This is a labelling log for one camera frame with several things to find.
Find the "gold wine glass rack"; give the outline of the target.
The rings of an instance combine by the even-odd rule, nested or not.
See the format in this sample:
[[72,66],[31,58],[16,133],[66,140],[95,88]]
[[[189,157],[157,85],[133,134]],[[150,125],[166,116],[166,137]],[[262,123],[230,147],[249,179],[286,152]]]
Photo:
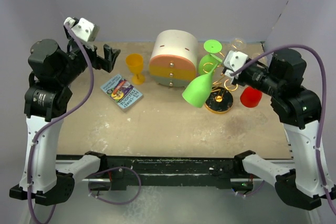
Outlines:
[[[222,57],[224,56],[222,51],[218,54]],[[234,104],[232,92],[237,89],[238,85],[234,86],[230,84],[226,76],[221,74],[220,79],[213,82],[210,96],[205,101],[205,107],[215,114],[224,114],[228,112]]]

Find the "clear round wine glass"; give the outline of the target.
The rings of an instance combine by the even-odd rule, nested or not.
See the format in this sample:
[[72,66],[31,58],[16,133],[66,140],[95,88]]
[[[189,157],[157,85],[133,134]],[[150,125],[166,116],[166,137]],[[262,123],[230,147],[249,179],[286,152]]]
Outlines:
[[230,40],[230,46],[235,51],[243,51],[247,43],[242,38],[235,37]]

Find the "green goblet front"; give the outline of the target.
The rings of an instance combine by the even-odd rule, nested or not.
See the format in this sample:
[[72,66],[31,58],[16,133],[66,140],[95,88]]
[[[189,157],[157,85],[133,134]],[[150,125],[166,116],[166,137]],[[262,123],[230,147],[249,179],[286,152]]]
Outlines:
[[214,66],[218,67],[222,64],[222,58],[217,56],[222,50],[222,44],[215,40],[210,39],[204,42],[203,47],[206,55],[201,58],[198,64],[198,74],[203,75],[209,73]]

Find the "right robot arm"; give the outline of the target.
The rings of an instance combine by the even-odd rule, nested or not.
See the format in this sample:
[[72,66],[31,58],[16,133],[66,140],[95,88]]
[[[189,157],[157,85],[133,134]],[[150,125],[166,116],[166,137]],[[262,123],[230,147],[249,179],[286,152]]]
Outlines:
[[322,199],[335,199],[335,184],[326,164],[322,145],[325,97],[306,89],[303,74],[307,64],[296,45],[270,51],[268,67],[240,51],[229,51],[223,61],[223,74],[232,84],[249,86],[270,96],[270,104],[283,124],[294,168],[269,162],[253,151],[234,157],[238,177],[253,174],[274,186],[288,206],[313,210]]

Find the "red plastic goblet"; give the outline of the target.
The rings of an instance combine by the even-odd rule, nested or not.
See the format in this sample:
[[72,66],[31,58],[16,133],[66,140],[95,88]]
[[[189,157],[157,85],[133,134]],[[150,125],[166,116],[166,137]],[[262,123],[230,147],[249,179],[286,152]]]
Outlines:
[[240,102],[247,108],[255,108],[261,101],[263,93],[252,87],[247,87],[240,96]]

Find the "clear ribbed flute glass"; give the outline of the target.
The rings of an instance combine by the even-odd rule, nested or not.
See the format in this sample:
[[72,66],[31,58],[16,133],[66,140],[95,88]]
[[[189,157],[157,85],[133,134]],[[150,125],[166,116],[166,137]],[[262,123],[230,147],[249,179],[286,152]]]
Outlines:
[[[254,54],[252,54],[251,59],[256,59],[260,55],[261,55],[261,53],[258,53],[258,52],[254,53]],[[267,57],[262,57],[262,58],[258,59],[258,61],[266,65],[267,64]]]

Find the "green goblet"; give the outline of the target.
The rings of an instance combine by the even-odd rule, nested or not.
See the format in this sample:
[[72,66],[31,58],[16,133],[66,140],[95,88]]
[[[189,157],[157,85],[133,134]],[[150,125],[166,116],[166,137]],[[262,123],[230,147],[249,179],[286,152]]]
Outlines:
[[204,42],[203,47],[206,55],[201,58],[198,64],[198,74],[203,75],[209,73],[214,66],[218,67],[222,64],[222,58],[217,56],[222,50],[222,44],[215,40],[210,39]]
[[182,93],[183,99],[190,105],[201,108],[210,96],[213,85],[214,66],[209,73],[199,75],[192,80]]

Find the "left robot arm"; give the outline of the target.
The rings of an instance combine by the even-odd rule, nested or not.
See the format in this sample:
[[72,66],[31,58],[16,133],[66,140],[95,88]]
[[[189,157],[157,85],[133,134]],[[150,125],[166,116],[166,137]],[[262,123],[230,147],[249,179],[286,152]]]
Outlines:
[[56,168],[61,126],[70,113],[71,83],[86,69],[111,72],[120,54],[119,49],[104,45],[104,55],[99,56],[93,44],[99,27],[84,18],[68,17],[64,29],[66,50],[53,39],[40,40],[30,49],[31,73],[24,97],[28,132],[25,168],[19,184],[9,190],[11,198],[33,199],[44,206],[67,201],[77,182],[92,174],[102,178],[108,172],[107,156],[93,151],[68,167]]

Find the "yellow plastic goblet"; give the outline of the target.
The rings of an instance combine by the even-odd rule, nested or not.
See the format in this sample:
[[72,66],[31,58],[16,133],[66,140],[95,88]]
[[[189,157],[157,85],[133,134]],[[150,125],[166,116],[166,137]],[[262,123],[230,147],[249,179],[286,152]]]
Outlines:
[[136,85],[141,85],[145,81],[145,76],[142,74],[143,57],[140,54],[130,54],[126,57],[125,62],[133,74],[132,82]]

